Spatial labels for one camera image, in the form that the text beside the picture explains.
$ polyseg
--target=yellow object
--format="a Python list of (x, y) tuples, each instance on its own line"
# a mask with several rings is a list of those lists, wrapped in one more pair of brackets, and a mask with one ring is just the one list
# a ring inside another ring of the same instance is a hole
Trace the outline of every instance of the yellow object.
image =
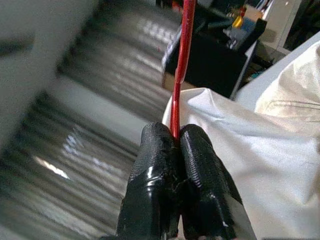
[(241, 28), (243, 23), (244, 23), (244, 19), (241, 16), (237, 16), (234, 22), (232, 23), (232, 27), (237, 29)]

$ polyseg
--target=white cloth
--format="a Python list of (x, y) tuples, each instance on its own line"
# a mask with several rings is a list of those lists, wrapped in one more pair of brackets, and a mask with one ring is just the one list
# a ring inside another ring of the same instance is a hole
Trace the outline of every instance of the white cloth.
[(258, 239), (320, 239), (320, 42), (266, 89), (257, 113), (206, 88), (180, 101), (181, 125), (208, 134)]

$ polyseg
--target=red tube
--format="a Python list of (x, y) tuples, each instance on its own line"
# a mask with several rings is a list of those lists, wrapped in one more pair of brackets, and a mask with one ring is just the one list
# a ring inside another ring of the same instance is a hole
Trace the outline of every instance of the red tube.
[(188, 66), (196, 2), (197, 2), (196, 0), (183, 1), (180, 49), (179, 49), (178, 65), (174, 75), (174, 88), (173, 88), (173, 94), (172, 94), (171, 119), (170, 119), (170, 129), (177, 143), (179, 143), (179, 139), (180, 139), (180, 136), (179, 136), (180, 88), (181, 88), (181, 84), (185, 80), (187, 66)]

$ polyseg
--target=gray metal surface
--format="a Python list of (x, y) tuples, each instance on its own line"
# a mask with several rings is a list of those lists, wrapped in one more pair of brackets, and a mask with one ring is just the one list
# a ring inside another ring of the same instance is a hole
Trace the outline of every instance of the gray metal surface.
[(114, 233), (137, 150), (42, 95), (0, 158), (0, 224), (30, 240)]
[(171, 93), (162, 58), (180, 17), (139, 0), (105, 1), (59, 70), (148, 121), (161, 121)]

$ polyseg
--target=red wire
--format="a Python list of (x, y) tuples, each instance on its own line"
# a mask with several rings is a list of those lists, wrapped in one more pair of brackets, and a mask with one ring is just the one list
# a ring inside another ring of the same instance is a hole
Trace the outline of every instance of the red wire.
[(181, 84), (185, 80), (187, 66), (188, 66), (196, 2), (197, 2), (196, 0), (183, 1), (180, 49), (179, 49), (178, 65), (174, 75), (174, 88), (173, 88), (173, 94), (172, 94), (171, 119), (170, 119), (171, 133), (177, 143), (179, 143), (179, 139), (180, 139), (180, 136), (179, 136), (180, 88), (181, 88)]

